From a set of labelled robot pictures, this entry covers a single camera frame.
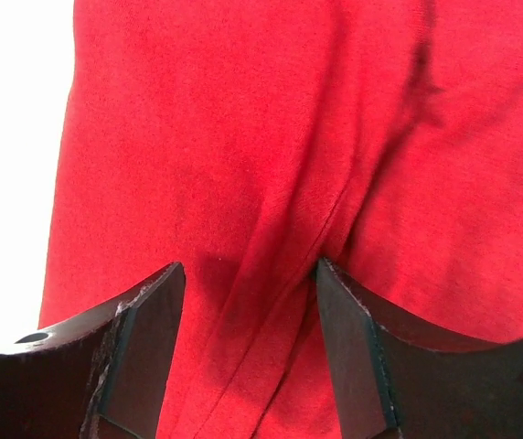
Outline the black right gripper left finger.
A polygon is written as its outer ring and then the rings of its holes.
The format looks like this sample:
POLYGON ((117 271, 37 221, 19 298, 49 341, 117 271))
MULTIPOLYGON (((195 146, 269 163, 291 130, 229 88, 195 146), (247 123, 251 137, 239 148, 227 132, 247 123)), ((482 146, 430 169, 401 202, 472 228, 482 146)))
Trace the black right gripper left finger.
POLYGON ((0 348, 0 438, 154 438, 184 292, 174 262, 0 348))

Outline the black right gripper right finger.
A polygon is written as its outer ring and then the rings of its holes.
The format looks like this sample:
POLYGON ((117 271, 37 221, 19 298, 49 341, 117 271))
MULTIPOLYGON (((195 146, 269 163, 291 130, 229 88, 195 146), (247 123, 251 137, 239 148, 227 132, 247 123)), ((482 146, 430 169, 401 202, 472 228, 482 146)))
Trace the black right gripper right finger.
POLYGON ((372 294, 329 260, 316 297, 346 438, 523 438, 523 338, 438 327, 372 294))

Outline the dark red t shirt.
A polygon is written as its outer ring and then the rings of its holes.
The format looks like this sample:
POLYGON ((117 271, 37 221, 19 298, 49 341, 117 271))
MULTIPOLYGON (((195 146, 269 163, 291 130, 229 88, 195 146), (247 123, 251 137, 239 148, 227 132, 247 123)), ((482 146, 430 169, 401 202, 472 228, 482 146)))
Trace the dark red t shirt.
POLYGON ((523 337, 523 1, 78 1, 40 323, 172 261, 161 438, 337 438, 311 272, 523 337))

